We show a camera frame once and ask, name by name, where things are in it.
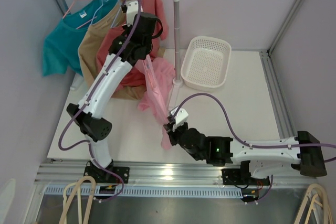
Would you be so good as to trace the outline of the pink t-shirt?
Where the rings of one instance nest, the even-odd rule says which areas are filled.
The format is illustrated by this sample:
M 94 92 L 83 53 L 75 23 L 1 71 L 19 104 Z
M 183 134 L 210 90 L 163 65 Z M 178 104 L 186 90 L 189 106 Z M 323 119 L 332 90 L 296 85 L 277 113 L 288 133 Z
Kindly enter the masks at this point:
M 150 109 L 161 126 L 168 124 L 168 103 L 175 78 L 175 68 L 166 59 L 149 55 L 135 65 L 145 76 L 146 91 L 138 104 L 138 110 Z

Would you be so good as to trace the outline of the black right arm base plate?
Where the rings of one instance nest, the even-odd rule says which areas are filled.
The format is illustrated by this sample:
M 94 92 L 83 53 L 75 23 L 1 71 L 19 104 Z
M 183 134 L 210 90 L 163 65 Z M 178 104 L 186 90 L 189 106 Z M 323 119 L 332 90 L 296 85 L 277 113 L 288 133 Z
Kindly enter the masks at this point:
M 269 186 L 270 178 L 256 179 L 251 176 L 250 172 L 243 171 L 238 168 L 224 168 L 221 170 L 222 180 L 224 185 L 232 185 L 241 189 L 246 189 L 250 186 Z

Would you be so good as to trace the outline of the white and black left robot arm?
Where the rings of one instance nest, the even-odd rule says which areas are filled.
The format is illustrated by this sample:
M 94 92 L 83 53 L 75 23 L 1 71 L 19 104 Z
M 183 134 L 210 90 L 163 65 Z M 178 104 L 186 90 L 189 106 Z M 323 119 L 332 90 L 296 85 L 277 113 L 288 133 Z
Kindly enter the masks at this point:
M 149 56 L 152 40 L 161 35 L 160 31 L 154 32 L 155 27 L 161 23 L 153 14 L 136 14 L 133 24 L 125 25 L 123 33 L 113 40 L 105 63 L 89 91 L 78 104 L 67 106 L 71 121 L 86 136 L 91 161 L 97 167 L 94 175 L 102 183 L 110 181 L 113 176 L 113 169 L 109 167 L 112 157 L 107 140 L 112 124 L 103 118 L 103 113 L 123 78 L 137 63 L 143 67 L 150 99 L 158 110 L 165 109 L 165 101 Z

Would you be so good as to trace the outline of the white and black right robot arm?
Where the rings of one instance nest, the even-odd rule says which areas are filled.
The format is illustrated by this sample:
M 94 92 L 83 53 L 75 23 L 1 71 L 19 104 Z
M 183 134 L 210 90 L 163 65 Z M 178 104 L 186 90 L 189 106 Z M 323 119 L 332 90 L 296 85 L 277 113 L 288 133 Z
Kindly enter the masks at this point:
M 307 131 L 262 146 L 259 141 L 246 143 L 232 137 L 206 136 L 187 123 L 179 127 L 169 123 L 164 129 L 171 145 L 179 145 L 196 161 L 213 166 L 247 165 L 239 171 L 240 181 L 247 185 L 291 170 L 308 177 L 327 175 L 320 142 Z

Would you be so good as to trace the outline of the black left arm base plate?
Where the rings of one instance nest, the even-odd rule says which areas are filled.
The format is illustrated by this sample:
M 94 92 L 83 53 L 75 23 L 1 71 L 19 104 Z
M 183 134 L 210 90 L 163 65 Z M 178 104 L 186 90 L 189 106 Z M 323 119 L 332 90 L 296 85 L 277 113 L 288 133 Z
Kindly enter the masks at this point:
M 125 184 L 128 183 L 130 173 L 129 167 L 114 166 L 112 161 L 109 164 L 109 166 L 106 167 L 106 169 L 117 174 L 124 181 Z M 86 163 L 84 175 L 93 177 L 97 183 L 113 183 L 113 184 L 121 183 L 121 179 L 98 168 L 92 161 L 88 161 Z

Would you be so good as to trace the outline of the pink wire hanger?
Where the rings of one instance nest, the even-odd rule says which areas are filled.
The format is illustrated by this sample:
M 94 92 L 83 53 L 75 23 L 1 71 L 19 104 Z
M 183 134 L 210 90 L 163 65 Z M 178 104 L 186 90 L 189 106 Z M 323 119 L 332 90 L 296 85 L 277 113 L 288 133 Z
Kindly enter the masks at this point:
M 150 108 L 153 115 L 161 124 L 166 123 L 167 108 L 164 96 L 160 89 L 160 84 L 156 78 L 152 61 L 149 55 L 143 60 L 145 75 L 146 92 L 143 97 L 142 105 L 145 109 Z

